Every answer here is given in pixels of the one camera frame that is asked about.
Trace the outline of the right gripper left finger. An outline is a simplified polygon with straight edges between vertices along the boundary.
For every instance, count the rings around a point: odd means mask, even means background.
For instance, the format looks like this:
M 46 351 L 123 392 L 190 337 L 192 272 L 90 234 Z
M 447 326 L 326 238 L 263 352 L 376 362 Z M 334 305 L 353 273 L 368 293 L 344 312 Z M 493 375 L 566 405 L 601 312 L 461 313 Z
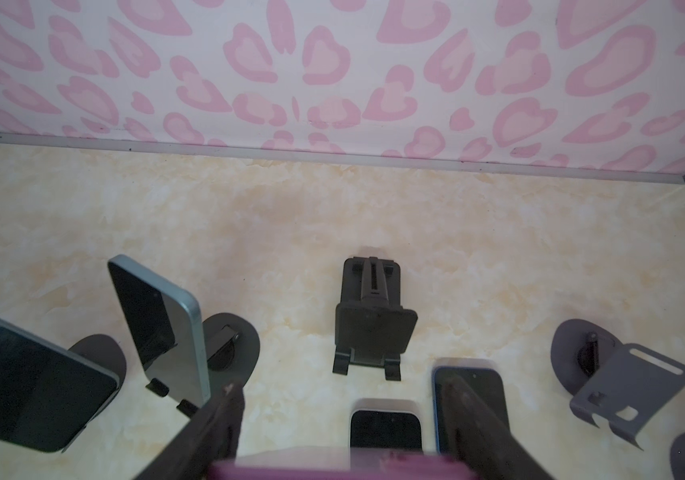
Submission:
M 204 479 L 218 461 L 238 454 L 246 410 L 244 386 L 230 383 L 200 407 L 136 479 Z

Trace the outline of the blue phone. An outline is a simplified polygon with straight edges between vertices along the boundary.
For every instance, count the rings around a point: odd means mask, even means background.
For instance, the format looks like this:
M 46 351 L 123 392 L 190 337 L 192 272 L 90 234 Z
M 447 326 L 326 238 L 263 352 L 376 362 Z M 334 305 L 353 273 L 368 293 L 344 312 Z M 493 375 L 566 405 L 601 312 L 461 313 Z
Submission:
M 439 453 L 448 452 L 448 436 L 441 405 L 441 384 L 455 376 L 462 379 L 491 409 L 496 418 L 510 429 L 504 385 L 494 364 L 485 359 L 440 358 L 431 372 L 435 442 Z

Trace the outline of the purple phone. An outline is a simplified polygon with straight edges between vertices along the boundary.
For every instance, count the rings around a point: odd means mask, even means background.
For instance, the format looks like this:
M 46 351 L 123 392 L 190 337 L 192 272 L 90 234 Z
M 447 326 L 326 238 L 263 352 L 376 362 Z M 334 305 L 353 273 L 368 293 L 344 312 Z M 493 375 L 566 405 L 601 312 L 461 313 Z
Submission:
M 296 447 L 218 461 L 208 479 L 477 479 L 441 455 L 383 449 Z

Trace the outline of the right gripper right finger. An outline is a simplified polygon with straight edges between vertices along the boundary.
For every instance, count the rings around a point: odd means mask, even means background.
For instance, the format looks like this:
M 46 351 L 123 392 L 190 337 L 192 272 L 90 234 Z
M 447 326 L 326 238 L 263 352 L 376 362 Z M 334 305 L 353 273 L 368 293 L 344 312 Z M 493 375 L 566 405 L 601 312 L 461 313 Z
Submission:
M 549 479 L 494 412 L 457 376 L 439 384 L 446 452 L 482 479 Z

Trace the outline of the green phone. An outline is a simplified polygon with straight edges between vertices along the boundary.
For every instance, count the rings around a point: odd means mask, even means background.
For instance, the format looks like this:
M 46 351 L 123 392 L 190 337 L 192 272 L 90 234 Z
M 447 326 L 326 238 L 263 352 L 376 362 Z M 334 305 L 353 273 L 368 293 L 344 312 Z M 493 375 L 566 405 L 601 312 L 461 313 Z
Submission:
M 186 415 L 212 398 L 200 304 L 188 290 L 120 254 L 108 272 L 138 354 L 146 389 Z

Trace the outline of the silver phone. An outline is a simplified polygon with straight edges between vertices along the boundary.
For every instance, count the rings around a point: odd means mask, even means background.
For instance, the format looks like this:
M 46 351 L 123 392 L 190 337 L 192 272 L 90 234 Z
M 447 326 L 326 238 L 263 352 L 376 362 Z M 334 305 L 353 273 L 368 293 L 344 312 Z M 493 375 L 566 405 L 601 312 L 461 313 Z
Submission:
M 349 447 L 422 452 L 417 403 L 392 398 L 357 400 L 349 416 Z

